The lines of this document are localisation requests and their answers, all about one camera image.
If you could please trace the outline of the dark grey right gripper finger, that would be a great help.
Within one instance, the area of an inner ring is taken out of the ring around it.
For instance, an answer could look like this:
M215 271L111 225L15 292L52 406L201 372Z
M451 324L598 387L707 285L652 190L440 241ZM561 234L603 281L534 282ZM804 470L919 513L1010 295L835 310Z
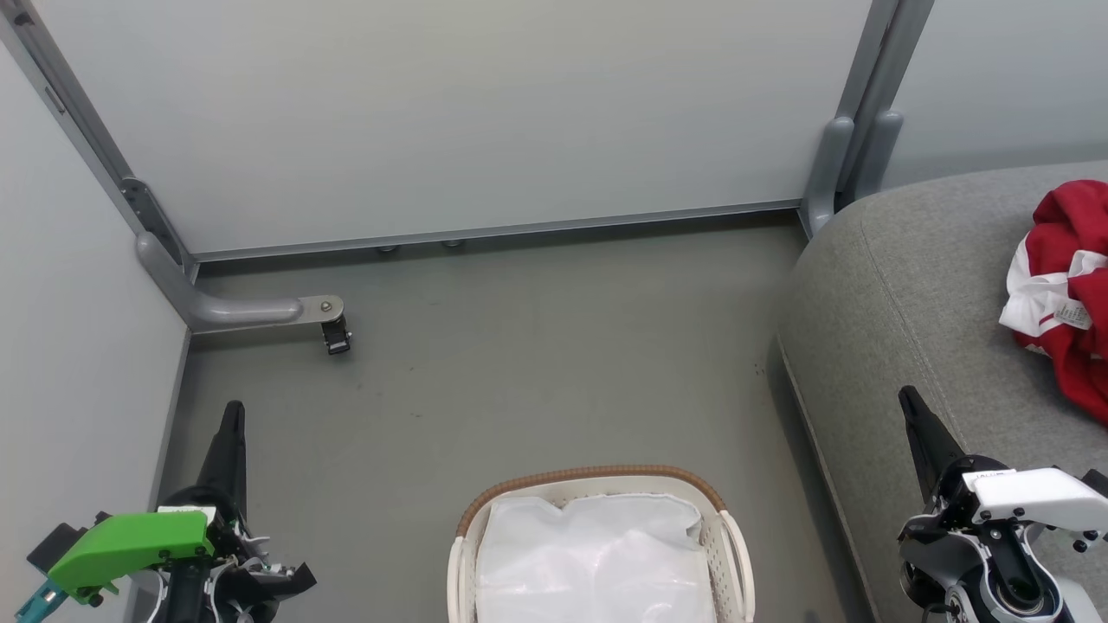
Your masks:
M937 491L947 466L961 460L965 452L917 388L911 385L902 387L897 400L904 416L919 492L927 503Z

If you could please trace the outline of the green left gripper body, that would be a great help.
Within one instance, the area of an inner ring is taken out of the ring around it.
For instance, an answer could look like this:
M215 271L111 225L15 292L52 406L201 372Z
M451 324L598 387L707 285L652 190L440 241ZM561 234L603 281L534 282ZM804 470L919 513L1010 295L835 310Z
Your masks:
M217 508L100 513L91 528L63 523L47 537L45 576L82 606L96 606L123 578L177 561L261 556L260 544L242 519L225 520Z

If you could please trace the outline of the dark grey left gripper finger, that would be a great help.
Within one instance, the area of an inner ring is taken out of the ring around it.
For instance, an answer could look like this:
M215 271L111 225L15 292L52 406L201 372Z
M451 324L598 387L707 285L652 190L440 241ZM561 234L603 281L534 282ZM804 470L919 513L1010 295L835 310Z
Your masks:
M227 402L202 464L196 486L225 520L244 517L247 502L246 410L239 400Z

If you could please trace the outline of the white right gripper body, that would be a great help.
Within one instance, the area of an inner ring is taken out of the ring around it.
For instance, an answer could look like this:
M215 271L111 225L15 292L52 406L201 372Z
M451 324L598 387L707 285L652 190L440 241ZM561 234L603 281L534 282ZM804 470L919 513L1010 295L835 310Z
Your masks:
M907 572L970 572L991 564L1029 572L1042 530L1063 530L1085 552L1105 541L1105 476L1057 466L1006 468L983 456L948 464L937 491L899 533Z

